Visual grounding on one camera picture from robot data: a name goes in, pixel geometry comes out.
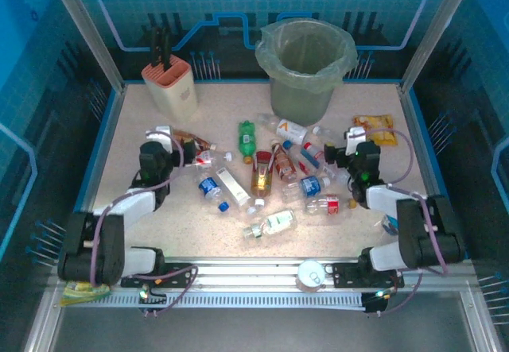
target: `white tabletop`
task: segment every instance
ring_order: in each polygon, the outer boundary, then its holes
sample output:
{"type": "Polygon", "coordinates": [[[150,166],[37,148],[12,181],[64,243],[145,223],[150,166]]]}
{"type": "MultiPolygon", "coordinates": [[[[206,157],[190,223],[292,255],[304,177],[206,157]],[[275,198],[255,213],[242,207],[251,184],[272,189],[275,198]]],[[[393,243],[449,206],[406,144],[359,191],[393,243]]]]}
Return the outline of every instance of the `white tabletop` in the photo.
{"type": "MultiPolygon", "coordinates": [[[[126,191],[139,169],[139,146],[146,141],[145,131],[161,125],[187,130],[216,143],[218,149],[234,151],[235,160],[228,166],[244,187],[250,186],[251,167],[243,164],[237,150],[237,125],[254,120],[257,113],[271,113],[269,84],[199,84],[196,92],[198,111],[181,124],[170,122],[157,111],[145,85],[128,87],[94,207],[107,205],[126,191]]],[[[347,84],[336,89],[319,124],[342,132],[357,114],[391,114],[395,129],[408,134],[395,85],[347,84]]],[[[269,149],[270,140],[275,138],[261,127],[257,127],[256,136],[258,149],[269,149]]],[[[396,179],[408,162],[404,141],[396,147],[382,147],[381,178],[396,179]]],[[[286,207],[281,201],[282,186],[274,174],[264,215],[286,207]]],[[[417,162],[398,186],[425,192],[417,162]]],[[[327,192],[348,197],[334,184],[327,192]]],[[[205,203],[191,176],[180,176],[171,183],[171,194],[163,205],[126,231],[126,245],[158,247],[168,257],[356,257],[365,247],[394,240],[376,225],[383,217],[381,212],[357,207],[349,215],[327,218],[305,214],[301,203],[289,207],[295,210],[297,229],[246,241],[242,229],[250,223],[238,211],[220,214],[205,203]]]]}

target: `yellow package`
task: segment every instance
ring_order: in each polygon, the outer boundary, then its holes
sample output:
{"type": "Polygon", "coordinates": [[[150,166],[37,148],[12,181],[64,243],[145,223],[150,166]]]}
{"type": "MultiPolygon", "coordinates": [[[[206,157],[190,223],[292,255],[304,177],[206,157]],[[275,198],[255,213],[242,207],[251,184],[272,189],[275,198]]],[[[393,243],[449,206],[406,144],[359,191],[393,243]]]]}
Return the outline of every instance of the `yellow package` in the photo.
{"type": "MultiPolygon", "coordinates": [[[[394,128],[394,122],[391,115],[367,116],[359,115],[353,118],[354,126],[362,126],[366,131],[376,130],[378,128],[394,128]]],[[[398,145],[395,133],[378,132],[367,136],[368,139],[375,142],[376,145],[398,145]]]]}

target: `enclosure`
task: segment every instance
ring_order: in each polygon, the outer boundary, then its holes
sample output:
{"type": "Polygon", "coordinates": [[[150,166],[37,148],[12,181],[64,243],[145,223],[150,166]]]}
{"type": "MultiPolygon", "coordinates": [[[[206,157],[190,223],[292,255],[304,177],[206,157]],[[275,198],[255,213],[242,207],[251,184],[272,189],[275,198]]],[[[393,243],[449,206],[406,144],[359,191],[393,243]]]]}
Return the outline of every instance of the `enclosure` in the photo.
{"type": "MultiPolygon", "coordinates": [[[[271,113],[269,80],[254,51],[260,29],[292,17],[336,25],[356,43],[358,65],[335,89],[319,124],[344,131],[354,115],[391,114],[394,127],[410,135],[416,158],[401,187],[447,196],[460,219],[468,259],[451,265],[449,277],[426,273],[419,290],[424,293],[417,295],[420,305],[403,309],[403,316],[421,314],[431,324],[433,315],[425,308],[440,303],[448,309],[443,316],[453,320],[437,335],[455,334],[458,343],[472,350],[507,348],[505,294],[486,296],[501,304],[490,309],[493,302],[486,302],[485,295],[491,289],[482,282],[496,273],[507,279],[509,259],[509,0],[0,4],[5,22],[0,66],[2,349],[65,350],[75,342],[74,325],[96,316],[113,322],[129,314],[126,329],[138,324],[129,312],[139,315],[133,309],[138,307],[136,290],[119,288],[109,300],[60,308],[63,283],[56,268],[34,253],[37,238],[45,233],[41,224],[65,228],[73,211],[91,211],[121,195],[137,171],[145,131],[154,126],[196,131],[219,149],[236,149],[238,122],[271,113]],[[170,28],[173,55],[192,65],[199,106],[185,123],[169,122],[157,112],[142,79],[154,26],[170,28]]],[[[257,128],[257,137],[268,146],[274,135],[257,128]]],[[[400,176],[408,164],[408,149],[400,143],[382,150],[380,171],[387,180],[400,176]]],[[[249,185],[251,172],[240,158],[230,166],[249,185]]],[[[210,215],[202,207],[190,176],[175,179],[171,189],[161,209],[126,231],[125,238],[127,246],[158,247],[170,261],[200,266],[183,308],[304,311],[334,303],[361,310],[346,304],[376,291],[334,288],[330,276],[320,296],[301,296],[294,275],[307,258],[324,264],[355,261],[362,249],[394,240],[377,226],[380,212],[358,208],[332,226],[303,217],[296,232],[254,244],[240,237],[244,221],[210,215]]],[[[267,210],[283,207],[274,195],[267,210]]],[[[403,295],[418,275],[404,277],[403,295]]],[[[169,290],[168,295],[176,294],[169,290]]],[[[346,322],[356,319],[357,311],[350,312],[342,315],[346,322]]],[[[383,334],[381,326],[365,327],[383,334]]],[[[125,334],[114,327],[109,331],[125,334]]],[[[77,334],[90,342],[91,350],[103,346],[90,333],[77,334]]],[[[446,349],[436,343],[437,349],[446,349]]],[[[389,344],[387,349],[394,349],[389,344]]]]}

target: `trash can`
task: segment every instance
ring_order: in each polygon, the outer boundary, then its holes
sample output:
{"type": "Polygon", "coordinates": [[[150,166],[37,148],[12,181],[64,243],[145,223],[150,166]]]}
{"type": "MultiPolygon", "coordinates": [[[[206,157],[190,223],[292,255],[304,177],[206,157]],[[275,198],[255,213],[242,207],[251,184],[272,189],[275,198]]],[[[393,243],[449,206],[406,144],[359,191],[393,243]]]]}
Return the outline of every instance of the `trash can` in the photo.
{"type": "Polygon", "coordinates": [[[324,116],[334,88],[357,65],[352,36],[312,18],[265,26],[254,54],[270,77],[272,110],[301,126],[324,116]]]}

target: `blue bottle cap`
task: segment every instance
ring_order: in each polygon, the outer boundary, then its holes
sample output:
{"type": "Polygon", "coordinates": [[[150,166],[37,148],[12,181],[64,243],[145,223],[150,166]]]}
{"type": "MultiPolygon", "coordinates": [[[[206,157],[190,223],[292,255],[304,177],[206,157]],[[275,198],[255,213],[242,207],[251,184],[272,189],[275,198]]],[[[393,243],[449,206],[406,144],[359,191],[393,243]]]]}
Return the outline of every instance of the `blue bottle cap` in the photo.
{"type": "Polygon", "coordinates": [[[225,211],[228,210],[228,208],[230,207],[230,205],[228,205],[228,203],[225,201],[223,203],[220,203],[220,205],[218,206],[219,210],[224,213],[225,211]]]}

